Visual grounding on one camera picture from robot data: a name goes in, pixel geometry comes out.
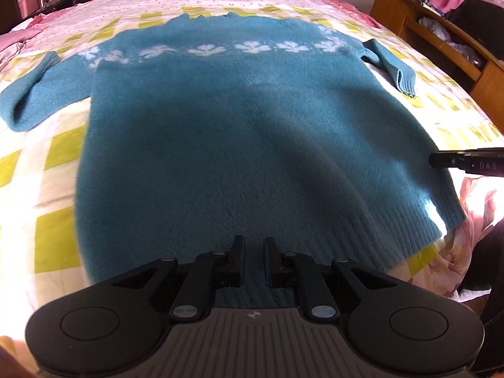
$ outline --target round black pad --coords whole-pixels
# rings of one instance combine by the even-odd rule
[[[107,308],[85,307],[69,312],[61,329],[70,338],[92,341],[105,338],[119,327],[119,316]]]
[[[442,314],[429,308],[404,308],[390,317],[390,326],[399,335],[410,340],[430,341],[441,337],[448,329]]]
[[[162,320],[137,291],[91,290],[55,300],[29,320],[26,341],[41,367],[66,376],[110,375],[157,348]]]
[[[483,343],[483,325],[471,310],[402,284],[368,290],[351,313],[346,333],[371,362],[418,375],[471,365]]]

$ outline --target blue sweater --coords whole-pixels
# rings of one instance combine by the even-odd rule
[[[28,130],[92,97],[77,175],[79,247],[93,281],[157,259],[248,241],[247,287],[219,304],[287,305],[261,289],[262,240],[325,264],[385,270],[464,215],[436,147],[362,59],[414,94],[414,72],[298,20],[181,16],[58,62],[49,53],[0,95]]]

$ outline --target wooden shelf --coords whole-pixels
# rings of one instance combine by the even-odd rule
[[[458,82],[504,132],[504,63],[456,25],[422,7],[418,0],[375,0],[371,16]],[[450,32],[454,41],[471,47],[483,60],[483,68],[476,68],[421,26],[418,19],[424,16],[438,21]]]
[[[446,42],[434,35],[430,30],[416,22],[413,18],[407,18],[405,26],[421,36],[429,44],[436,47],[446,55],[454,64],[463,70],[473,81],[477,81],[481,76],[481,71],[465,59],[460,53],[450,47]]]

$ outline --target bed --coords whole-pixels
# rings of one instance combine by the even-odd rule
[[[368,68],[424,127],[439,149],[504,146],[504,137],[458,84],[393,33],[338,0],[95,0],[45,17],[44,29],[0,72],[0,90],[36,67],[46,52],[62,59],[121,31],[234,12],[240,16],[297,18],[361,41],[377,39],[412,67],[416,98],[396,91],[387,76]],[[74,196],[90,100],[81,100],[24,133],[0,121],[0,335],[23,339],[30,315],[47,302],[89,285],[76,243]],[[502,217],[502,179],[450,172],[468,220],[433,240],[389,273],[452,296],[471,252]]]

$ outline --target white snowflake motif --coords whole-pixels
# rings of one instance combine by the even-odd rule
[[[270,50],[268,45],[261,45],[258,41],[245,41],[243,44],[236,44],[234,47],[248,54],[259,54],[259,52]]]
[[[329,41],[320,41],[317,44],[313,44],[313,46],[324,52],[336,52],[347,45],[346,42],[340,40],[338,37],[328,37],[327,39]]]
[[[98,54],[99,48],[97,46],[91,47],[89,50],[84,50],[81,52],[78,52],[77,54],[82,55],[85,57],[88,61],[91,61],[93,58],[96,57],[95,54]]]
[[[164,52],[176,51],[173,48],[168,47],[167,45],[155,45],[154,47],[147,48],[145,50],[140,51],[140,56],[145,59],[158,57]]]
[[[104,60],[110,62],[119,62],[121,64],[128,64],[129,60],[127,58],[123,58],[123,52],[119,50],[114,50],[105,55]]]
[[[294,52],[298,53],[301,51],[309,51],[309,48],[306,45],[298,45],[297,43],[294,43],[292,41],[284,41],[283,44],[279,43],[277,44],[278,48],[281,48],[282,50],[286,50],[287,52]]]
[[[198,55],[200,57],[209,57],[210,55],[220,54],[226,51],[224,47],[215,47],[215,45],[200,45],[197,50],[187,50],[190,54]]]
[[[336,32],[336,30],[326,26],[319,26],[318,29],[325,37],[330,37],[334,32]]]
[[[91,69],[95,69],[98,67],[100,64],[101,60],[109,61],[109,62],[119,62],[121,64],[128,64],[129,60],[127,58],[123,58],[123,52],[119,50],[114,50],[112,52],[109,52],[105,57],[98,57],[95,59],[91,64],[89,64],[89,67]]]
[[[99,58],[95,59],[91,64],[89,64],[89,67],[91,69],[97,68],[102,59],[103,59],[103,57],[99,57]]]

